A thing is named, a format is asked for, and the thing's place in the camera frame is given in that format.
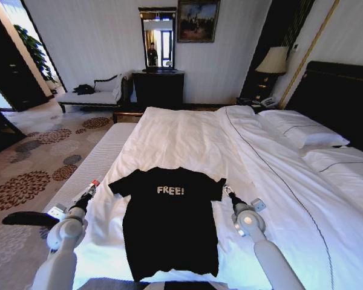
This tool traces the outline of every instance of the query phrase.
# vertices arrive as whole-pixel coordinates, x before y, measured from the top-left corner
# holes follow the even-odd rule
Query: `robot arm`
[[[224,191],[231,198],[233,203],[234,214],[232,219],[235,228],[241,236],[249,235],[254,242],[254,253],[257,257],[267,279],[274,290],[305,290],[292,267],[285,259],[280,249],[264,235],[265,221],[255,211],[255,209],[264,209],[265,205],[257,199],[251,207],[235,196],[234,191],[224,185]]]
[[[88,201],[94,196],[98,181],[93,181],[67,215],[48,233],[47,260],[36,272],[32,290],[71,290],[77,265],[74,253],[85,236]]]

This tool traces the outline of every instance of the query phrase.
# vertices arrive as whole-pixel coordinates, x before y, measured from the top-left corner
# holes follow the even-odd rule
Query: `painting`
[[[214,42],[220,0],[179,0],[177,42]]]

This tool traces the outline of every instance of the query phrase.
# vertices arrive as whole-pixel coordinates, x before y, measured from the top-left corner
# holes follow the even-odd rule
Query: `floor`
[[[2,225],[1,220],[15,211],[42,211],[113,125],[112,111],[67,106],[63,114],[52,99],[24,112],[4,113],[27,138],[0,152],[0,289],[30,289],[48,253],[45,229]],[[138,120],[122,117],[118,122]],[[144,287],[134,282],[95,279],[81,290]]]

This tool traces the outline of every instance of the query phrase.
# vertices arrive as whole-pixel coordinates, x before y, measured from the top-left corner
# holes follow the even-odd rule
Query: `mirror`
[[[176,8],[151,7],[139,11],[146,69],[174,69]]]

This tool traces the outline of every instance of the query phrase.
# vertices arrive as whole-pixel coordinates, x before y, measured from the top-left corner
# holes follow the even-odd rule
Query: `headboard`
[[[329,127],[363,151],[363,66],[309,62],[285,109]]]

